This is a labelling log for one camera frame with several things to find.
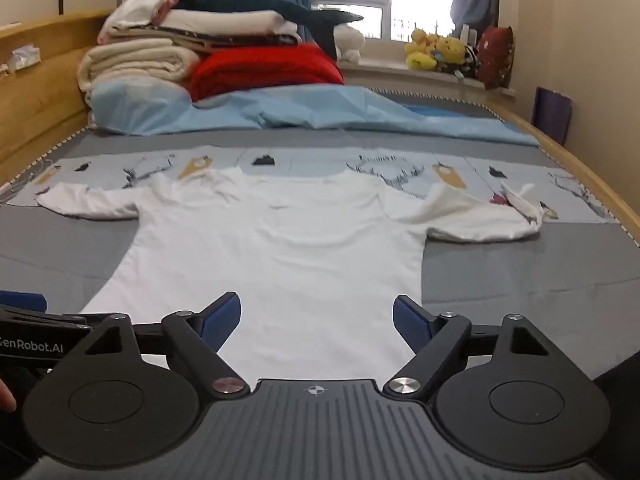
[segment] red blanket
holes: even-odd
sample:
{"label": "red blanket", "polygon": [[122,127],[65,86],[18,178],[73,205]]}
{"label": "red blanket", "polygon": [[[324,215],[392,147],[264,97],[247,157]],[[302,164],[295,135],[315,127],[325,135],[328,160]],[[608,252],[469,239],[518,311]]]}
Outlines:
{"label": "red blanket", "polygon": [[194,102],[213,95],[309,83],[344,84],[335,63],[313,43],[246,46],[213,53],[191,78]]}

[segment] gray bed sheet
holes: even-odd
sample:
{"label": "gray bed sheet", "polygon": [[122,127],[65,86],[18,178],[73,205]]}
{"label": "gray bed sheet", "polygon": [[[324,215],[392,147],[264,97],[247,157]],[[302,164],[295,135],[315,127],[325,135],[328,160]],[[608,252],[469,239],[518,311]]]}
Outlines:
{"label": "gray bed sheet", "polygon": [[[527,146],[297,129],[145,138],[92,132],[53,155],[146,152],[202,144],[390,148],[556,166],[540,150]],[[109,279],[137,226],[133,220],[87,221],[42,208],[0,206],[0,288],[40,292],[47,298],[49,312],[76,313]],[[523,314],[592,378],[640,350],[638,298],[640,251],[615,224],[545,224],[529,240],[428,241],[424,250],[422,304],[429,311],[454,311],[479,324],[499,324],[506,314]],[[116,304],[113,310],[118,311]]]}

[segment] pillow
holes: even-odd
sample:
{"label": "pillow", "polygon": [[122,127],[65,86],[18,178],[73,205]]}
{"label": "pillow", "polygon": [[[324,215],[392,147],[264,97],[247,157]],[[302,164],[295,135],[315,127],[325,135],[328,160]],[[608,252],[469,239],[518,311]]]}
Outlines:
{"label": "pillow", "polygon": [[478,80],[486,88],[500,86],[511,68],[513,60],[513,30],[511,27],[489,27],[478,46]]}
{"label": "pillow", "polygon": [[246,46],[213,53],[191,78],[194,102],[212,95],[309,83],[344,84],[336,64],[314,43]]}

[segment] silver bolt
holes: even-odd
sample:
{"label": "silver bolt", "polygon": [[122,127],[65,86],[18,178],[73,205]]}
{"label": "silver bolt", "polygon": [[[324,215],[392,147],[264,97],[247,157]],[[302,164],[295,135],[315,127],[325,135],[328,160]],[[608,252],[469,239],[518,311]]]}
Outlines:
{"label": "silver bolt", "polygon": [[213,389],[221,394],[236,394],[244,388],[244,381],[238,377],[222,377],[213,383]]}
{"label": "silver bolt", "polygon": [[389,387],[396,394],[412,394],[420,389],[420,383],[411,377],[396,377],[389,381]]}

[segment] wooden bed frame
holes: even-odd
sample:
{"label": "wooden bed frame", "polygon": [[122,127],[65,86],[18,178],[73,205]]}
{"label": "wooden bed frame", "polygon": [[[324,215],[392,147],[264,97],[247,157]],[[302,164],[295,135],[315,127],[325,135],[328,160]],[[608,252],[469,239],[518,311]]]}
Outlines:
{"label": "wooden bed frame", "polygon": [[[76,83],[76,68],[109,11],[57,16],[0,30],[0,60],[33,43],[42,62],[0,76],[0,186],[36,158],[86,125],[87,110]],[[490,107],[540,141],[541,147],[576,176],[640,241],[640,217],[600,177],[558,143],[500,105]]]}

